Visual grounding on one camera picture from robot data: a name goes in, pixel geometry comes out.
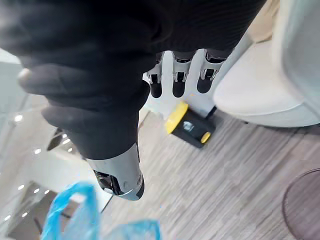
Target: robotic hand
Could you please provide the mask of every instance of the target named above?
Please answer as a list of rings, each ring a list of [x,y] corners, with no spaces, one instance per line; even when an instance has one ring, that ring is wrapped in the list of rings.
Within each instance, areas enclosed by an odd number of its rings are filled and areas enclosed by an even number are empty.
[[[159,98],[161,52],[173,50],[172,92],[179,98],[194,50],[212,46],[197,84],[208,92],[230,54],[220,50],[232,51],[265,1],[0,1],[0,48],[28,69],[20,85],[48,99],[44,118],[64,129],[100,186],[138,200],[145,188],[139,109],[150,92],[143,74]]]

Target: white armchair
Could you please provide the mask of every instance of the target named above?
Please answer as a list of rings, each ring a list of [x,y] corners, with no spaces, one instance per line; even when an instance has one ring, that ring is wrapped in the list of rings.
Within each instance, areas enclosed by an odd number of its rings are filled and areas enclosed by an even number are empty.
[[[218,109],[264,126],[320,123],[319,25],[319,0],[281,0],[272,40],[252,45],[217,86]]]

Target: white wall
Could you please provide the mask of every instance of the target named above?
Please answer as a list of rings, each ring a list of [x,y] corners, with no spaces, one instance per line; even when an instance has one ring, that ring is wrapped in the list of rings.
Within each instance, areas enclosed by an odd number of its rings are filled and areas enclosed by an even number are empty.
[[[92,183],[96,189],[100,210],[112,196],[100,188],[94,172],[86,161],[60,149],[53,149],[36,159],[31,166],[30,177],[34,182],[57,193],[76,182]],[[82,200],[77,196],[72,199],[76,202]]]
[[[7,51],[0,48],[0,62],[2,63],[10,63],[10,64],[20,64],[19,59],[8,53]]]
[[[15,148],[18,140],[15,133],[21,128],[13,121],[15,114],[25,107],[23,103],[27,94],[17,83],[17,75],[22,68],[8,63],[18,63],[17,58],[2,53],[0,50],[0,236],[10,224],[10,220],[4,221],[4,218],[13,214],[23,198],[23,190],[18,191],[17,188],[26,183],[23,166],[28,162],[21,157],[25,146],[18,144],[21,148]]]

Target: floor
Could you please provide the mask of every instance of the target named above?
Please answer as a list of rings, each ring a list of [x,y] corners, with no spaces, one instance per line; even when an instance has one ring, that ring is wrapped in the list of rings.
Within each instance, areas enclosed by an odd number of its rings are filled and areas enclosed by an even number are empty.
[[[164,240],[292,240],[282,218],[287,185],[320,167],[320,128],[272,129],[217,111],[203,149],[165,133],[149,114],[139,131],[146,190],[141,200],[114,197],[102,231],[157,219]]]

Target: black sleeve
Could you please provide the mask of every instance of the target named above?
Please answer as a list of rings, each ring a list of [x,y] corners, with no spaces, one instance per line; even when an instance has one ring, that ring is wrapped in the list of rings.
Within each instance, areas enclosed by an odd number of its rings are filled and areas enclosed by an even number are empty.
[[[150,4],[156,1],[132,2],[0,3],[0,47],[28,69],[21,86],[46,96],[44,118],[65,129],[86,158],[111,158],[137,141],[149,94],[142,75],[155,65],[149,45],[170,20]]]

